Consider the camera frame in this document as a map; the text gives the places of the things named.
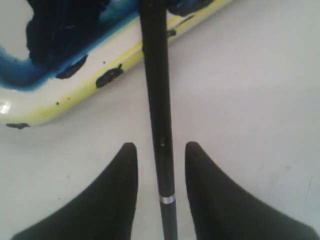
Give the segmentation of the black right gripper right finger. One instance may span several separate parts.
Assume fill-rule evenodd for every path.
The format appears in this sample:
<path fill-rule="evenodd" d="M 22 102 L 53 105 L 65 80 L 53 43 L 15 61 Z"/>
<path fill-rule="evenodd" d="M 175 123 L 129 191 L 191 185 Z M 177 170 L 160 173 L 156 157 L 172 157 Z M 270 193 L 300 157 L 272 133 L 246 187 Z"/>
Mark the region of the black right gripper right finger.
<path fill-rule="evenodd" d="M 314 240 L 316 231 L 260 201 L 195 141 L 185 146 L 185 182 L 198 240 Z"/>

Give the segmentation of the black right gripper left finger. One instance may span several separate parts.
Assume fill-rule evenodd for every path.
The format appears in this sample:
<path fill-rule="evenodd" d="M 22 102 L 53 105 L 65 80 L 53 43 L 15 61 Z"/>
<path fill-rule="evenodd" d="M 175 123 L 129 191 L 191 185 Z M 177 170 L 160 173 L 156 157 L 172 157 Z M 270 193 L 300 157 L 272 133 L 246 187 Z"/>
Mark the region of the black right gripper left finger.
<path fill-rule="evenodd" d="M 122 145 L 110 164 L 77 197 L 14 240 L 129 240 L 138 195 L 138 155 Z"/>

